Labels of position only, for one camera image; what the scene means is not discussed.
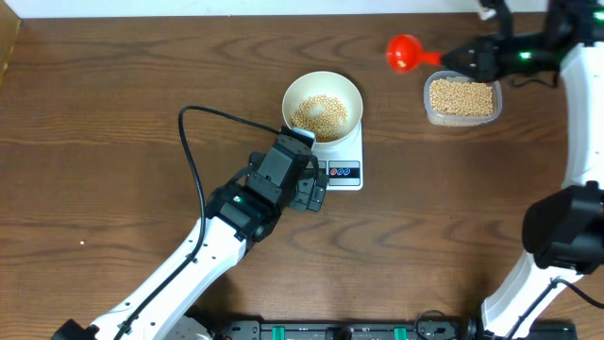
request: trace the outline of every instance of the red scoop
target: red scoop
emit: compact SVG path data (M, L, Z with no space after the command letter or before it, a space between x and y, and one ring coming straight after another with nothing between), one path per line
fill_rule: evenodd
M408 34L401 34L392 38L386 47L386 60L390 67L398 73L412 71L420 63L441 65L442 53L424 52L422 43Z

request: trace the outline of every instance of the wood grain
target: wood grain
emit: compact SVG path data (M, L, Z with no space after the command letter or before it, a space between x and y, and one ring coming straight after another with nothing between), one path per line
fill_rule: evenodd
M543 19L517 17L518 31ZM90 322L180 244L198 215L181 106L276 128L287 87L316 70L361 88L365 186L287 212L200 304L267 319L476 315L520 255L526 208L560 188L564 92L504 82L492 124L435 127L422 98L435 70L396 75L383 51L400 32L444 51L493 29L473 14L28 20L0 92L0 339ZM186 124L207 194L273 141L220 117ZM579 286L602 300L603 282ZM604 333L569 292L544 317Z

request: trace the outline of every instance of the black cable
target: black cable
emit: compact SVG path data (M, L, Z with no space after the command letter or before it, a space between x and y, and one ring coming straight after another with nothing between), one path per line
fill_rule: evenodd
M184 114L187 110L197 110L197 111L205 111L209 113L214 113L219 116L223 116L225 118L234 120L239 123L244 123L249 126L255 128L262 128L269 132L273 132L275 134L279 134L279 131L275 130L272 127L267 127L262 124L254 123L243 118L239 118L237 116L218 111L215 109L200 107L200 106L186 106L180 109L180 113L178 114L178 133L180 134L180 141L182 142L182 148L185 151L185 155L187 156L187 161L189 162L189 166L191 167L191 172L193 173L193 180L195 181L195 186L197 187L197 193L199 194L199 210L201 212L201 226L199 228L199 237L197 239L197 244L191 251L191 254L187 255L185 261L174 271L170 276L166 278L149 296L132 312L132 314L122 323L120 326L120 330L115 334L113 340L120 340L124 333L130 330L132 326L132 322L139 317L139 314L143 311L143 309L168 285L172 280L182 272L182 270L190 264L197 256L201 245L204 242L204 236L206 235L206 200L204 198L204 191L201 186L201 179L199 179L199 174L197 173L197 167L195 166L195 161L193 160L193 155L191 154L191 150L189 148L189 143L187 143L187 136L185 135L185 127L184 127Z
M578 289L578 287L576 285L574 285L573 283L571 283L567 280L563 280L563 279L555 279L554 281L556 283L561 283L561 284L567 286L568 288L570 288L573 292L575 292L578 296L580 296L582 299L584 299L587 303L591 304L592 306L599 308L599 309L604 309L604 303L598 302L598 301L594 300L593 298L591 298L590 296L588 296L587 294L583 293L583 291Z
M506 340L512 340L513 336L516 334L516 332L518 332L518 329L520 329L520 326L522 325L522 323L527 319L527 317L529 317L529 315L532 313L532 311L534 311L535 308L537 308L537 306L541 303L541 301L544 300L544 298L547 296L547 294L549 294L549 292L551 292L553 289L555 289L558 286L558 283L562 283L562 284L566 285L568 288L570 288L573 292L577 293L578 296L583 298L585 301L587 301L592 306L599 308L599 309L604 309L604 303L598 302L598 301L594 300L593 298L589 297L587 294L583 293L583 291L578 289L578 287L576 285L574 285L573 283L571 283L567 280L563 280L563 279L554 279L549 283L549 285L546 287L546 289L543 291L543 293L541 293L530 304L527 311L518 317L518 321L513 326L512 331L510 332L510 335L508 335Z

